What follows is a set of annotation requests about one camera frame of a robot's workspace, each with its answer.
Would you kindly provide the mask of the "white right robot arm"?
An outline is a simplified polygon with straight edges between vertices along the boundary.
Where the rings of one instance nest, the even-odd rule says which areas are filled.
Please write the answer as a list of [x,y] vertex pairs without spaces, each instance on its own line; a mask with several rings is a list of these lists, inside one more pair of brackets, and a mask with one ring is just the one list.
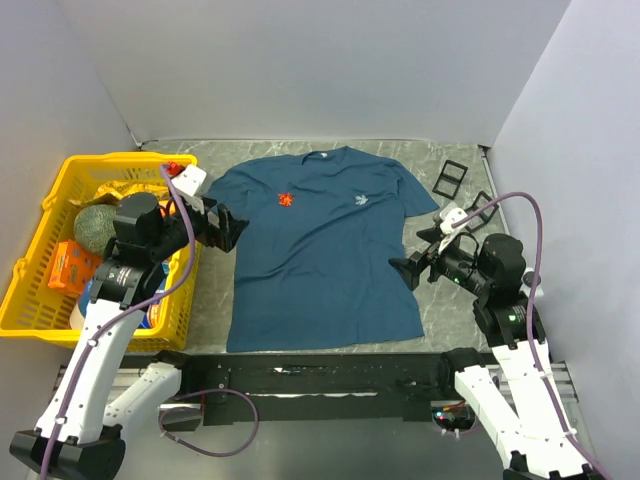
[[482,425],[503,463],[505,479],[601,479],[603,473],[574,445],[575,432],[559,399],[546,334],[522,292],[522,243],[491,234],[474,253],[444,243],[438,228],[419,232],[428,248],[390,265],[410,289],[423,272],[431,283],[446,278],[474,295],[476,324],[486,337],[510,394],[504,396],[482,355],[456,348],[440,358],[437,386],[461,397]]

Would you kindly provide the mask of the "blue t-shirt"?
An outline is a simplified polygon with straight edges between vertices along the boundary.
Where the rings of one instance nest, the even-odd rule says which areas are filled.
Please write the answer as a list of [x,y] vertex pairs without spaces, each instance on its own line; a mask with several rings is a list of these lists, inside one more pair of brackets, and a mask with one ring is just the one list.
[[[293,205],[279,205],[281,193]],[[247,220],[236,245],[228,352],[333,349],[424,333],[388,260],[436,201],[400,162],[350,147],[243,162],[208,195]],[[363,206],[356,195],[366,195]]]

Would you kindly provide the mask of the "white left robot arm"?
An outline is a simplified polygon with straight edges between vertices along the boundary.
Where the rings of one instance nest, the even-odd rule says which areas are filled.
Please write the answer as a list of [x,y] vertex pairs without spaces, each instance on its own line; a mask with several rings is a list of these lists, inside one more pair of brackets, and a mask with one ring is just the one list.
[[125,197],[117,206],[115,235],[92,278],[81,336],[48,407],[31,430],[17,432],[9,451],[41,478],[112,479],[132,430],[170,397],[191,399],[197,375],[185,354],[162,351],[115,400],[109,398],[121,361],[147,308],[178,290],[165,282],[163,263],[198,243],[231,251],[245,220],[224,206],[198,211],[173,197],[174,214],[150,193]]

